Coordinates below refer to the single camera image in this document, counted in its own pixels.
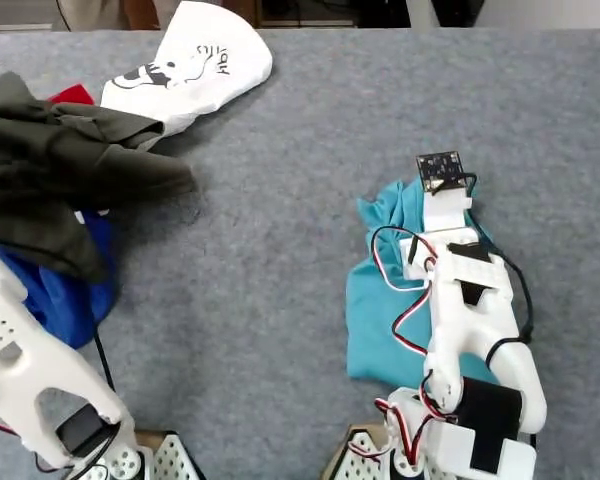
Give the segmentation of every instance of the white cloth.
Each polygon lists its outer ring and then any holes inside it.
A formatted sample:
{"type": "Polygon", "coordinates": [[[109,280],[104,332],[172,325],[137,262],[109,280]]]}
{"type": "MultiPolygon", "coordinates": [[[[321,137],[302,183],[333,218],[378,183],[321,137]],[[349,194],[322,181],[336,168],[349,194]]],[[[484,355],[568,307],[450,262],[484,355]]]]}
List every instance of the white cloth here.
{"type": "Polygon", "coordinates": [[[169,136],[264,82],[272,64],[266,44],[241,17],[181,2],[153,62],[109,80],[101,106],[159,120],[169,136]]]}

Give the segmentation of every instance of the dark green cloth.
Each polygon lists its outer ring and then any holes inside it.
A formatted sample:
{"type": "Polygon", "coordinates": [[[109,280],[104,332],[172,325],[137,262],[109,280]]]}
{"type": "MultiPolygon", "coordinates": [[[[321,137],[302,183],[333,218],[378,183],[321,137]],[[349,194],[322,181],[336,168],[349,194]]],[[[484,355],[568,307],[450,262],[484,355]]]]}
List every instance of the dark green cloth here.
{"type": "Polygon", "coordinates": [[[106,267],[74,210],[104,210],[195,187],[188,166],[135,150],[162,134],[155,120],[93,105],[36,100],[0,76],[0,244],[90,282],[106,267]]]}

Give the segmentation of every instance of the gray fabric surface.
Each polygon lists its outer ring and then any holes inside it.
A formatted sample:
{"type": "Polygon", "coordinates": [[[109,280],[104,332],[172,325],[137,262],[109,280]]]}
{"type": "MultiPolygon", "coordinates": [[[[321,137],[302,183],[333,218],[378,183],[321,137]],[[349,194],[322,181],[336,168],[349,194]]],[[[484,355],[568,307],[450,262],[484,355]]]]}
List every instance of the gray fabric surface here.
{"type": "MultiPolygon", "coordinates": [[[[389,391],[345,374],[354,200],[413,178],[415,154],[457,149],[536,303],[536,478],[600,479],[600,32],[262,35],[271,79],[157,148],[194,168],[202,198],[116,213],[123,290],[102,330],[138,425],[177,429],[210,480],[317,478],[389,391]]],[[[159,40],[0,36],[0,72],[39,95],[98,92],[159,40]]],[[[37,478],[1,435],[0,478],[37,478]]]]}

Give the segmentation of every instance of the cartoon print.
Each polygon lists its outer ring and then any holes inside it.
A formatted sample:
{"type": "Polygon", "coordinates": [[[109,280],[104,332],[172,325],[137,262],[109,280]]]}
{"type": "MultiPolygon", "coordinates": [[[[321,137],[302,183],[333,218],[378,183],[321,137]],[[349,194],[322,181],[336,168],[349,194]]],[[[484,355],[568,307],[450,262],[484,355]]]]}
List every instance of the cartoon print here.
{"type": "Polygon", "coordinates": [[[229,53],[218,45],[198,45],[191,57],[165,63],[145,63],[135,70],[112,80],[117,87],[130,90],[140,85],[154,85],[172,89],[178,85],[194,82],[210,71],[215,61],[215,73],[230,75],[229,53]]]}

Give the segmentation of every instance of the red cloth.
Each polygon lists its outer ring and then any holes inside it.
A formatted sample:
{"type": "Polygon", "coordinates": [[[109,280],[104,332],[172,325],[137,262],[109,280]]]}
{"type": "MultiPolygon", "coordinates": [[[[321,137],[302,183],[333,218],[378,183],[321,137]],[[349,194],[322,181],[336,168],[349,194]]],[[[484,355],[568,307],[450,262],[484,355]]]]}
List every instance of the red cloth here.
{"type": "Polygon", "coordinates": [[[49,101],[52,103],[83,103],[85,105],[94,105],[95,102],[89,92],[80,84],[74,85],[73,87],[69,87],[66,90],[61,91],[60,93],[55,94],[53,97],[49,98],[49,101]]]}

